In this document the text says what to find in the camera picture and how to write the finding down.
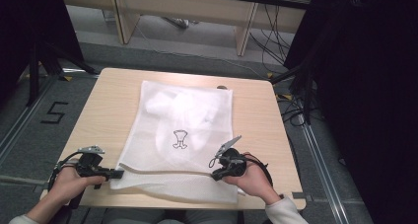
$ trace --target sleeve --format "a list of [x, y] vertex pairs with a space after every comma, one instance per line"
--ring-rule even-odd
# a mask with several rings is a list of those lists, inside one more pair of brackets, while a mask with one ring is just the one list
[[9, 224], [38, 224], [37, 222], [33, 221], [31, 218], [27, 217], [26, 215], [17, 216], [13, 218]]
[[270, 221], [274, 224], [308, 223], [301, 214], [299, 214], [295, 203], [287, 196], [271, 205], [266, 205], [265, 212]]

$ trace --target person's left hand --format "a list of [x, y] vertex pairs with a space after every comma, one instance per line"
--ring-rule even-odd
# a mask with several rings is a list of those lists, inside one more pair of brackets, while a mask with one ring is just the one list
[[48, 195], [54, 196], [60, 203], [65, 204], [80, 194], [86, 187], [98, 185], [104, 181], [105, 177], [100, 176], [82, 178], [74, 167], [64, 167], [57, 175]]

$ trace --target desk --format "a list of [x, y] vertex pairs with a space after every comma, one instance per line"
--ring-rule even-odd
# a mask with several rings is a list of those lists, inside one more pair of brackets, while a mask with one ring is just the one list
[[[141, 15], [180, 18], [235, 26], [237, 55], [244, 55], [251, 28], [271, 30], [263, 6], [237, 0], [64, 0], [67, 5], [98, 8], [114, 12], [119, 41], [129, 43]], [[275, 6], [269, 6], [270, 18]], [[294, 34], [305, 10], [280, 7], [279, 32]]]
[[[107, 68], [102, 71], [60, 160], [80, 147], [97, 144], [105, 150], [101, 166], [114, 168], [138, 111], [143, 80], [207, 88], [222, 85], [233, 90], [234, 134], [243, 136], [235, 147], [241, 152], [250, 151], [263, 163], [269, 164], [268, 170], [278, 192], [291, 198], [292, 192], [302, 192], [273, 89], [267, 81]], [[299, 209], [305, 208], [304, 199], [294, 201]], [[258, 197], [239, 195], [238, 204], [233, 205], [185, 203], [152, 197], [138, 188], [112, 190], [108, 183], [97, 190], [88, 187], [80, 204], [101, 207], [264, 209], [264, 203]]]

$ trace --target pants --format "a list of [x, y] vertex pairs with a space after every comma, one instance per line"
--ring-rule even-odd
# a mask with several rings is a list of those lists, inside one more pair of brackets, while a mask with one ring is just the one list
[[103, 224], [237, 224], [237, 211], [187, 210], [179, 220], [165, 219], [161, 209], [108, 209]]

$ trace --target table top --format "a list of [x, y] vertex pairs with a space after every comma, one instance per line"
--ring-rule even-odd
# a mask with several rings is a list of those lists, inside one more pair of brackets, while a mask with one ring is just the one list
[[[250, 152], [264, 164], [277, 192], [302, 192], [286, 131], [272, 86], [267, 81], [191, 74], [106, 68], [102, 71], [61, 154], [64, 159], [80, 147], [99, 145], [102, 167], [115, 168], [139, 107], [142, 81], [180, 86], [233, 90], [234, 136], [243, 138], [235, 145], [241, 153]], [[304, 199], [294, 199], [304, 209]], [[112, 190], [108, 183], [100, 189], [88, 187], [80, 205], [102, 207], [264, 209], [258, 197], [239, 195], [237, 204], [187, 203], [166, 200], [131, 187]]]

